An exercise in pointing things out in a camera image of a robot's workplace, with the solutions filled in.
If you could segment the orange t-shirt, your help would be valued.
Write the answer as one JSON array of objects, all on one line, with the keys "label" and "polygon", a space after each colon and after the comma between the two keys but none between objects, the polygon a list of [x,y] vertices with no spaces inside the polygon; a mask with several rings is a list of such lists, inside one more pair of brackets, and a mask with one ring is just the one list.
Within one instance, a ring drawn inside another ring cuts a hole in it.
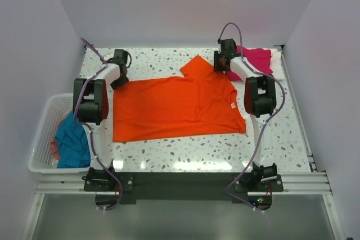
[{"label": "orange t-shirt", "polygon": [[180,71],[182,76],[130,81],[114,91],[113,142],[246,133],[226,74],[200,56]]}]

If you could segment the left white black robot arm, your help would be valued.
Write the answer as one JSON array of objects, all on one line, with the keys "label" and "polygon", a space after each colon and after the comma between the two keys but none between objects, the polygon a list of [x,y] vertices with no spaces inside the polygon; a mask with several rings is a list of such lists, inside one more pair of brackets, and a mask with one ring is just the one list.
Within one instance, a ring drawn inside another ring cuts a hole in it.
[{"label": "left white black robot arm", "polygon": [[91,156],[90,166],[101,170],[112,164],[110,141],[106,134],[106,119],[109,116],[107,91],[116,90],[129,82],[127,70],[132,63],[131,54],[116,49],[108,60],[100,58],[102,65],[92,75],[77,78],[73,85],[74,121],[82,125],[88,139]]}]

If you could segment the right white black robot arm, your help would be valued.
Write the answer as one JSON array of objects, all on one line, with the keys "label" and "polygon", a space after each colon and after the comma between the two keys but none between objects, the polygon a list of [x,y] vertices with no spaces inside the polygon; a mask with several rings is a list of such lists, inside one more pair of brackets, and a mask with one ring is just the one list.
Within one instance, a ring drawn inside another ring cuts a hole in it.
[{"label": "right white black robot arm", "polygon": [[214,52],[214,71],[232,71],[245,82],[244,108],[253,126],[255,151],[251,186],[265,190],[277,176],[269,119],[277,105],[275,80],[251,66],[233,39],[218,39],[220,49]]}]

